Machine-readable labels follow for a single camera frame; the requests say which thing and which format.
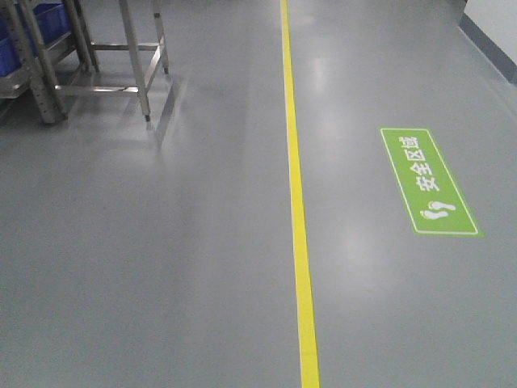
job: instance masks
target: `yellow tape line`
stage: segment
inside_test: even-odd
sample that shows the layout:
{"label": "yellow tape line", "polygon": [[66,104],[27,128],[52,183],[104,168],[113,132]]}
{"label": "yellow tape line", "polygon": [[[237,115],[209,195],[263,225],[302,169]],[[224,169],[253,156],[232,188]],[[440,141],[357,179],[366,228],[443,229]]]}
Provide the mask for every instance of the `yellow tape line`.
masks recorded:
{"label": "yellow tape line", "polygon": [[304,198],[301,186],[301,165],[296,129],[296,105],[291,60],[288,0],[282,2],[282,42],[284,48],[285,107],[288,124],[289,178],[291,180],[291,211],[296,302],[298,305],[298,336],[300,341],[301,386],[320,388],[314,325],[313,291],[310,280],[309,253],[305,231]]}

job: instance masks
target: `safety zone sign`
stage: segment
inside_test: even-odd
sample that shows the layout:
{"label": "safety zone sign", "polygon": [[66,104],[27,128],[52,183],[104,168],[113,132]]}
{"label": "safety zone sign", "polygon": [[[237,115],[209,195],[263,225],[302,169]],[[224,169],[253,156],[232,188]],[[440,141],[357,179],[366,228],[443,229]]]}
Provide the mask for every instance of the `safety zone sign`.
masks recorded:
{"label": "safety zone sign", "polygon": [[414,232],[481,237],[431,132],[382,128],[380,133]]}

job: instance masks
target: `blue plastic crate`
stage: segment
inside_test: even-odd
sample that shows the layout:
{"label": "blue plastic crate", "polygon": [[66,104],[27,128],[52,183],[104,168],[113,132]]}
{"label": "blue plastic crate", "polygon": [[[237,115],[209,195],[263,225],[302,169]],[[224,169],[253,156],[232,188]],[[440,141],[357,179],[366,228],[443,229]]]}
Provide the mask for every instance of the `blue plastic crate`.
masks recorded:
{"label": "blue plastic crate", "polygon": [[4,20],[0,17],[0,77],[11,74],[20,66],[16,48]]}
{"label": "blue plastic crate", "polygon": [[70,32],[70,24],[63,4],[40,4],[34,9],[34,14],[36,15],[45,43],[50,43],[65,33]]}
{"label": "blue plastic crate", "polygon": [[[18,4],[17,8],[25,32],[29,36],[32,53],[36,55],[36,46],[28,33],[27,24],[25,23]],[[63,6],[62,3],[40,4],[34,9],[34,14],[45,43],[50,43],[65,33],[70,32],[69,20],[66,15],[65,6]],[[0,77],[5,77],[20,66],[18,52],[13,45],[5,21],[0,15]]]}

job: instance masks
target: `wall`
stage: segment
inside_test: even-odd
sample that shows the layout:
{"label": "wall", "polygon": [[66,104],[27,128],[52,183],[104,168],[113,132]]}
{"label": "wall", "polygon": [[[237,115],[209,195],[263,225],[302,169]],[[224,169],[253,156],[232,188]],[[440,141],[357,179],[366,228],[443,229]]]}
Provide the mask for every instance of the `wall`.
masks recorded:
{"label": "wall", "polygon": [[517,63],[517,1],[469,0],[465,14]]}

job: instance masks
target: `white footprint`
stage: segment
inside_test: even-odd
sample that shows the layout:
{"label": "white footprint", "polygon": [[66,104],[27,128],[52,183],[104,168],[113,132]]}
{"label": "white footprint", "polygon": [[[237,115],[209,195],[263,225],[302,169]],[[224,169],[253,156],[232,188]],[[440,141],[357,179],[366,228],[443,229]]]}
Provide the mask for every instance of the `white footprint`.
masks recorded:
{"label": "white footprint", "polygon": [[441,211],[441,212],[432,212],[430,210],[422,210],[420,212],[420,214],[422,214],[422,217],[426,218],[427,220],[438,220],[440,218],[445,218],[445,217],[449,217],[449,213],[447,213],[446,211]]}
{"label": "white footprint", "polygon": [[431,209],[431,210],[447,209],[447,210],[454,211],[454,210],[456,210],[456,206],[445,204],[444,202],[439,202],[437,200],[433,200],[432,202],[429,202],[429,209]]}

